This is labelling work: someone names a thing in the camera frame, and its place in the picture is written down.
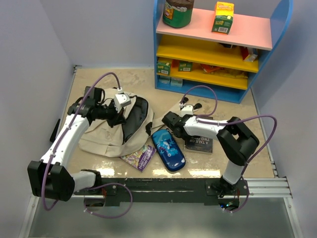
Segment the blue shark pencil case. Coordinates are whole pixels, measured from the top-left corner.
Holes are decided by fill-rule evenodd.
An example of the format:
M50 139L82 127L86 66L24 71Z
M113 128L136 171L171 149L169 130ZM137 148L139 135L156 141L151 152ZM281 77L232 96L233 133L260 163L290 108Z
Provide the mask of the blue shark pencil case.
M185 166L185 156L167 129L154 132L152 142L168 171L176 172Z

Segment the beige canvas backpack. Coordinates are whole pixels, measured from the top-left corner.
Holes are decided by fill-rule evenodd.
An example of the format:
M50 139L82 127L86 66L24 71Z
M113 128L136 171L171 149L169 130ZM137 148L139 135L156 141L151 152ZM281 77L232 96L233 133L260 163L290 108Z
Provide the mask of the beige canvas backpack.
M108 104L117 88L105 89ZM104 120L95 120L79 140L81 150L105 157L121 157L143 147L148 138L164 126L162 117L156 118L148 100L140 95L124 92L131 104L124 108L125 124L111 128Z

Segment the purple 52-Storey Treehouse book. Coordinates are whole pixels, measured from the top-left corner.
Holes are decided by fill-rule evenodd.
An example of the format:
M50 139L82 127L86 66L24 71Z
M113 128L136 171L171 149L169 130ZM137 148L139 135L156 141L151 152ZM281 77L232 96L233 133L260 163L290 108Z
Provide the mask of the purple 52-Storey Treehouse book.
M136 168L138 171L143 172L156 151L157 150L155 147L144 144L143 147L138 151L135 151L129 155L121 156L120 159Z

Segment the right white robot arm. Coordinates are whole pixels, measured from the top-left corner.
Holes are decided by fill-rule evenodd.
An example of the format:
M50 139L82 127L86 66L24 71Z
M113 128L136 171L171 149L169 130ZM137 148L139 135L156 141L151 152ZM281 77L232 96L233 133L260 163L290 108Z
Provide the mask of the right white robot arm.
M177 138L183 140L192 136L217 140L228 158L228 163L219 181L211 187L220 197L232 195L238 189L238 182L247 165L247 160L260 144L258 138L238 117L215 121L195 115L180 116L174 112L168 112L162 122Z

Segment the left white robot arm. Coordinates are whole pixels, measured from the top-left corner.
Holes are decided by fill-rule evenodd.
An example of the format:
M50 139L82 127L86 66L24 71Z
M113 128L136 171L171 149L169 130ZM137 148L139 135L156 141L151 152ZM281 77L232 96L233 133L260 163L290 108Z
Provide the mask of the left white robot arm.
M86 189L98 194L103 188L101 175L93 170L81 170L70 174L69 159L88 127L95 120L104 120L109 126L125 123L124 108L131 103L121 88L114 91L106 104L106 92L101 88L86 87L85 95L72 104L60 133L50 149L38 161L27 167L31 190L34 196L43 199L68 201L73 193Z

